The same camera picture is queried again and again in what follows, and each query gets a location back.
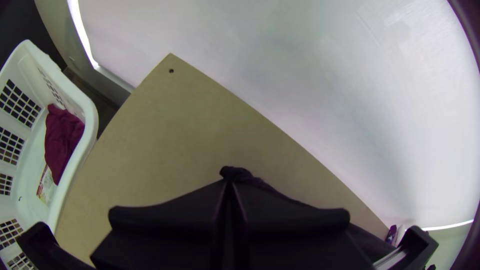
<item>white wall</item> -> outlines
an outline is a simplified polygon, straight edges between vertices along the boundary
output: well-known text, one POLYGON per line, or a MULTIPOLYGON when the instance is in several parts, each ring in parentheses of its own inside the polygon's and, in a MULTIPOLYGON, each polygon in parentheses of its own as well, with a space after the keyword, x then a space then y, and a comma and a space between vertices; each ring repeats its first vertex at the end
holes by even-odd
POLYGON ((35 0, 35 4, 68 67, 104 96, 121 105, 130 93, 94 70, 75 29, 67 0, 35 0))
POLYGON ((447 1, 79 3, 102 66, 137 86, 176 54, 289 134, 386 225, 473 218, 480 76, 447 1))
POLYGON ((465 242, 470 227, 471 224, 467 224, 430 231, 430 236, 438 242, 439 246, 427 265, 435 265, 439 270, 450 269, 465 242))

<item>white laundry basket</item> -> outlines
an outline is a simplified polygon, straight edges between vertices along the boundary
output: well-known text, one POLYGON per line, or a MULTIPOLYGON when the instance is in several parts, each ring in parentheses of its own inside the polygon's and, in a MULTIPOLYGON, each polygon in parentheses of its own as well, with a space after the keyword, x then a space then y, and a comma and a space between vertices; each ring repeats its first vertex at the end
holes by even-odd
POLYGON ((81 92, 31 41, 20 43, 0 72, 0 258, 10 269, 33 269, 15 241, 39 221, 55 232, 65 196, 96 142, 98 113, 81 92), (56 104, 85 123, 47 205, 37 196, 44 168, 47 106, 56 104))

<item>maroon cloth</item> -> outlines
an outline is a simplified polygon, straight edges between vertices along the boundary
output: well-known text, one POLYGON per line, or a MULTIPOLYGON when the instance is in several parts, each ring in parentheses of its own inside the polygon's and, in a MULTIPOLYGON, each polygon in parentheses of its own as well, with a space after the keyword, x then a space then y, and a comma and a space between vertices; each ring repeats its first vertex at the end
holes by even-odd
POLYGON ((53 182, 59 184, 70 156, 82 138, 85 125, 66 109, 48 105, 45 134, 45 161, 53 182))

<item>wooden board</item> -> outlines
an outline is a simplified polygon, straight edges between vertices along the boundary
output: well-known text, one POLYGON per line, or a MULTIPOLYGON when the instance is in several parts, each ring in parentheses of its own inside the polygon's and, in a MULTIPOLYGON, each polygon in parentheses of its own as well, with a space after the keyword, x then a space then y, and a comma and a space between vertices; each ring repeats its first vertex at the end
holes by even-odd
POLYGON ((56 238, 90 262, 113 206, 159 204, 244 167, 318 208, 343 207, 384 237, 385 225, 338 178, 277 126, 186 62, 168 55, 112 119, 73 182, 56 238))

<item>black object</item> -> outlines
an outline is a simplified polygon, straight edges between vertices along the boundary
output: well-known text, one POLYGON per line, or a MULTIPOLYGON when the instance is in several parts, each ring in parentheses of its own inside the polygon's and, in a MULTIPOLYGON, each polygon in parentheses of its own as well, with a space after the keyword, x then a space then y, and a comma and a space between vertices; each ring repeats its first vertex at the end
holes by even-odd
POLYGON ((45 28, 34 0, 0 0, 0 37, 0 67, 24 40, 30 40, 48 54, 61 70, 67 67, 45 28))
MULTIPOLYGON (((448 0, 470 42, 476 64, 480 69, 480 1, 448 0)), ((452 270, 480 269, 480 201, 476 209, 470 231, 458 256, 451 266, 452 270)))
MULTIPOLYGON (((112 208, 112 231, 91 255, 97 269, 418 270, 438 246, 414 226, 394 249, 350 224, 345 209, 290 199, 246 169, 220 173, 222 180, 162 204, 112 208)), ((39 270, 92 269, 43 223, 17 242, 39 270)))

